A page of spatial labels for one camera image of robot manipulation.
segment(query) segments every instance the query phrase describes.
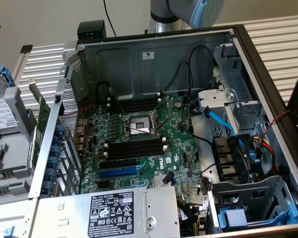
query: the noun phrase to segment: motherboard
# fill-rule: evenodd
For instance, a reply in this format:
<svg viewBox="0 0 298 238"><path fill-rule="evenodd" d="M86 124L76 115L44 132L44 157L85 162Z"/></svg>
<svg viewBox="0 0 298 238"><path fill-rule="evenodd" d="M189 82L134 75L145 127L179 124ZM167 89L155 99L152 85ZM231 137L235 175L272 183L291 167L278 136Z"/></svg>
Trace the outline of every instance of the motherboard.
<svg viewBox="0 0 298 238"><path fill-rule="evenodd" d="M130 187L162 186L165 185L163 179L172 171L174 173L173 181L166 186L173 185L177 196L185 201L202 204L202 195L206 194L205 187L202 186L202 178L194 176L191 172L201 171L196 139L183 130L181 105L183 105L183 96L177 95L170 95L168 100L161 102L161 107L156 110L158 118L156 120L164 122L164 124L156 132L155 138L142 133L142 131L150 131L150 128L146 127L149 126L147 112L125 112L125 115L123 113L111 115L105 106L93 107L86 111L83 118L88 119L89 122L86 123L84 130L81 129L81 135L85 133L83 137L85 143L81 151L84 173L80 192L91 193ZM139 130L130 129L128 138L126 138L124 117L130 117L131 127L135 122L137 125L135 128L140 128ZM105 157L108 144L124 143L124 146L128 146L129 143L144 141L149 146L149 142L153 143L156 140L162 140L166 145L163 154L132 158L133 161L123 157L124 163L130 161L131 164L136 164L139 168L138 175L113 175L113 177L101 178L102 171L104 171L102 168L110 159ZM116 159L120 159L123 153L113 154L110 150L108 153L112 157L111 159L114 159L109 163L112 161L119 166L121 160ZM109 171L118 169L110 167Z"/></svg>

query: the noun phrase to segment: warning label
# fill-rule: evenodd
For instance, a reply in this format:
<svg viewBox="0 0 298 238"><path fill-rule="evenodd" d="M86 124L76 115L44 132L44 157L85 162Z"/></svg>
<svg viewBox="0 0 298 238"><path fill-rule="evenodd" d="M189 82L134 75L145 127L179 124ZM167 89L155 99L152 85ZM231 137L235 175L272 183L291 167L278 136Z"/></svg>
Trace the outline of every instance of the warning label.
<svg viewBox="0 0 298 238"><path fill-rule="evenodd" d="M90 238L134 233L134 192L91 197L88 224Z"/></svg>
<svg viewBox="0 0 298 238"><path fill-rule="evenodd" d="M0 129L14 126L16 126L16 122L9 105L4 99L0 99Z"/></svg>

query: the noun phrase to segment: white wall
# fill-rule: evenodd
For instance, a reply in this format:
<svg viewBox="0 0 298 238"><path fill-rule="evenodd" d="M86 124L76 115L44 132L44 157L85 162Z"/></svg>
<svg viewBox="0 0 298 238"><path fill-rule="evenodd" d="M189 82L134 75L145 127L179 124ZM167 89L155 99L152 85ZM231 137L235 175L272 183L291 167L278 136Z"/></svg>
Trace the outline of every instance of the white wall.
<svg viewBox="0 0 298 238"><path fill-rule="evenodd" d="M117 35L141 34L149 0L106 0ZM217 23L298 14L298 0L225 0ZM102 0L0 0L0 66L13 70L23 45L77 39L81 21L106 19ZM113 36L106 19L107 36Z"/></svg>

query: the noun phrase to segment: blue pcie slot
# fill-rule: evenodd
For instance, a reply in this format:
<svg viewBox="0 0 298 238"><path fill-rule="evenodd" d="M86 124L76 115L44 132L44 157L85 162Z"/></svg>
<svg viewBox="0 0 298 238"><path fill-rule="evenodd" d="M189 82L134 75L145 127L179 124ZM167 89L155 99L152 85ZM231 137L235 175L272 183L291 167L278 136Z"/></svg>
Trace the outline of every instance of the blue pcie slot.
<svg viewBox="0 0 298 238"><path fill-rule="evenodd" d="M119 176L128 176L128 175L139 175L139 167L130 167L117 170L108 170L101 171L98 173L100 179L110 178L110 177L119 177Z"/></svg>

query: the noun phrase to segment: green circuit board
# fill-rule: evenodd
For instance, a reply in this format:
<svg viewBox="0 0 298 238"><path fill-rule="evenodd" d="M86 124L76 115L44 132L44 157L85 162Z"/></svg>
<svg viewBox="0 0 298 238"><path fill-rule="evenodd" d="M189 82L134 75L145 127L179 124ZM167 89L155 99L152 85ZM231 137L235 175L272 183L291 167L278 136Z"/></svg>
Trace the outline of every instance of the green circuit board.
<svg viewBox="0 0 298 238"><path fill-rule="evenodd" d="M201 184L201 176L194 176L190 174L187 163L184 163L184 153L187 155L187 160L192 160L191 170L200 171L200 162L194 156L196 151L195 138L188 135L186 132L181 131L178 122L182 122L181 110L175 108L176 101L183 100L183 97L177 95L170 95L171 102L171 116L165 124L159 129L159 134L166 137L166 144L168 149L164 155L142 157L137 159L137 165L143 165L139 176L124 176L113 177L107 179L99 179L98 173L101 171L99 163L106 161L102 156L103 147L106 138L110 138L112 131L111 123L117 125L117 139L111 142L123 142L124 135L124 122L123 115L110 115L101 106L94 109L93 112L85 114L85 118L92 121L95 128L91 128L88 136L97 136L97 144L93 145L92 152L88 151L87 143L83 147L83 178L81 183L81 193L99 192L104 190L116 190L130 187L146 186L152 188L155 181L162 181L169 171L175 173L174 186L178 197L182 197L187 202L202 204L203 197L197 194L197 185ZM159 122L164 121L168 117L168 103L163 102L160 109L157 110ZM136 139L141 137L148 137L148 135L136 136ZM110 187L103 189L97 187L99 180L109 180Z"/></svg>

